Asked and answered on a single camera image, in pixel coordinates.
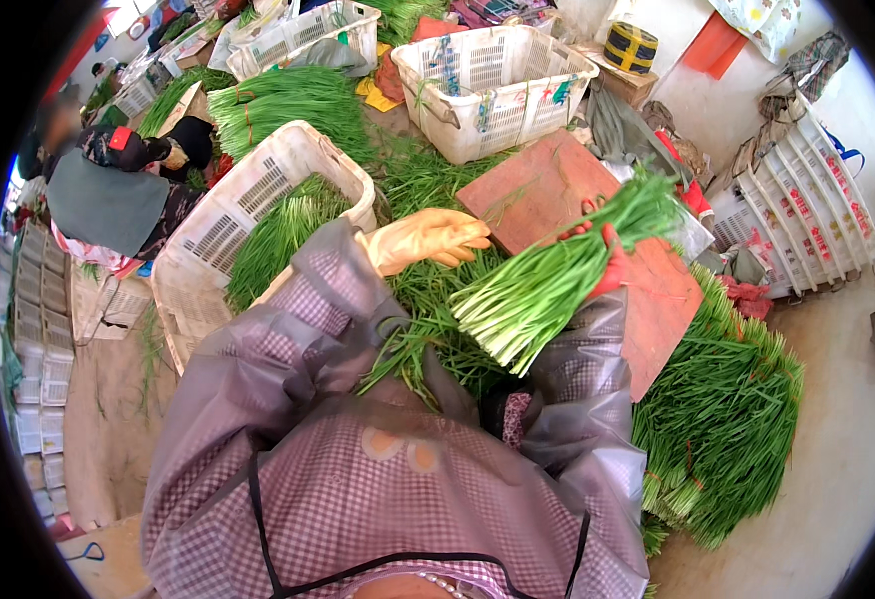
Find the green cloth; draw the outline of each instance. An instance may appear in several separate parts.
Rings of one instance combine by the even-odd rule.
[[[46,193],[61,233],[133,257],[161,218],[170,182],[101,167],[80,148],[61,158]]]

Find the cardboard box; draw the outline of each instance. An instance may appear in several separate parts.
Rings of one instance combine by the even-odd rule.
[[[212,40],[207,40],[203,43],[195,44],[182,52],[178,59],[175,60],[175,64],[182,71],[199,64],[207,66],[207,62],[211,60],[212,52],[214,52],[214,43]]]
[[[195,83],[184,92],[171,114],[164,120],[164,124],[157,131],[157,137],[164,137],[178,124],[182,117],[196,116],[203,121],[211,122],[211,116],[207,113],[207,95],[204,94],[202,83]]]

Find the chive bundle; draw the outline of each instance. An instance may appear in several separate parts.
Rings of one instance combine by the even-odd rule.
[[[172,79],[161,93],[148,107],[141,123],[137,126],[137,133],[141,137],[154,137],[160,131],[161,126],[168,120],[168,115],[175,109],[175,105],[184,96],[195,82],[201,81],[205,92],[222,89],[234,85],[236,79],[230,73],[209,69],[206,66],[197,65],[184,69],[179,78]]]
[[[416,137],[383,134],[382,144],[386,149],[381,158],[383,174],[375,178],[395,220],[425,208],[460,210],[455,194],[513,153],[504,151],[456,165]]]
[[[259,17],[257,10],[254,9],[254,4],[252,2],[248,3],[248,6],[241,8],[241,13],[238,15],[238,29],[244,29],[248,27],[252,21]]]
[[[221,148],[240,160],[279,127],[302,119],[331,138],[358,164],[375,156],[364,129],[354,82],[335,69],[270,70],[208,94]]]
[[[378,41],[402,46],[411,41],[422,16],[439,19],[447,10],[447,0],[367,0],[363,4],[381,10]]]
[[[512,374],[525,376],[603,276],[610,251],[601,225],[613,223],[624,249],[631,250],[640,240],[666,233],[679,210],[671,179],[638,165],[634,178],[601,210],[575,222],[593,222],[589,231],[560,244],[530,246],[452,295],[460,329],[474,335],[502,366],[513,362]]]
[[[715,549],[777,496],[804,366],[779,333],[741,317],[709,270],[691,271],[704,301],[634,405],[632,442],[647,451],[644,509]]]
[[[458,330],[447,307],[452,294],[498,268],[504,260],[503,254],[493,247],[474,250],[474,255],[474,262],[461,263],[455,269],[432,260],[417,262],[387,280],[397,302],[411,315],[411,321],[388,337],[372,372],[362,380],[359,394],[394,371],[422,401],[438,411],[434,396],[424,384],[423,356],[429,344],[435,348],[444,369],[476,399],[505,376],[503,368],[470,335]]]
[[[234,257],[225,301],[238,314],[263,294],[298,248],[325,222],[351,207],[338,188],[311,174],[254,225]]]

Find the white plastic crate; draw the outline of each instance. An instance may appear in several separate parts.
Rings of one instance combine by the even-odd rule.
[[[35,509],[42,518],[49,518],[55,513],[55,508],[51,503],[51,496],[45,489],[40,489],[31,494],[35,499]]]
[[[41,267],[41,305],[58,314],[67,313],[64,277],[55,274],[48,267]]]
[[[41,409],[41,453],[61,453],[64,451],[64,408],[43,407]]]
[[[41,459],[44,470],[44,485],[48,489],[64,486],[64,454],[55,453]]]
[[[41,411],[36,406],[19,405],[14,414],[18,448],[21,453],[41,451]]]
[[[772,266],[768,297],[801,295],[825,283],[838,290],[870,266],[875,274],[875,226],[847,165],[810,105],[767,152],[757,170],[711,199],[720,250],[758,247]]]
[[[64,276],[64,268],[67,261],[67,255],[61,251],[54,238],[50,235],[44,239],[44,251],[42,252],[41,265],[47,267],[52,272],[60,277]]]
[[[74,364],[74,344],[67,316],[41,311],[44,361],[41,364],[41,405],[64,405]]]
[[[361,53],[367,66],[351,72],[364,77],[377,67],[377,21],[381,10],[350,0],[324,6],[264,30],[228,57],[228,68],[239,81],[306,53],[319,39],[336,39]]]
[[[14,294],[32,304],[41,303],[41,267],[36,267],[21,256],[14,270]]]
[[[41,369],[44,364],[44,336],[41,332],[41,308],[15,295],[13,306],[14,336],[12,346],[21,363],[24,378],[15,388],[16,403],[41,402]]]
[[[129,119],[143,113],[152,102],[155,102],[155,94],[151,91],[151,84],[144,77],[124,87],[114,99],[114,105]]]
[[[584,54],[524,25],[432,37],[391,58],[411,120],[454,164],[567,125],[599,75]]]
[[[44,467],[40,455],[26,455],[21,459],[21,467],[24,470],[24,479],[28,481],[28,488],[32,491],[44,489]]]
[[[101,272],[98,281],[71,269],[71,325],[80,345],[95,339],[123,339],[154,299],[151,286],[139,277],[118,281]]]
[[[342,216],[365,231],[376,227],[368,174],[304,121],[281,126],[204,196],[155,260],[157,312],[179,372],[201,340],[231,319],[224,289],[235,253],[278,198],[311,173],[353,202]]]
[[[21,254],[31,261],[31,264],[36,267],[41,266],[44,254],[44,240],[47,233],[38,227],[34,222],[26,221],[24,223],[24,233],[21,237]]]
[[[55,516],[68,513],[68,495],[64,487],[50,490],[48,497],[51,497],[51,510]]]

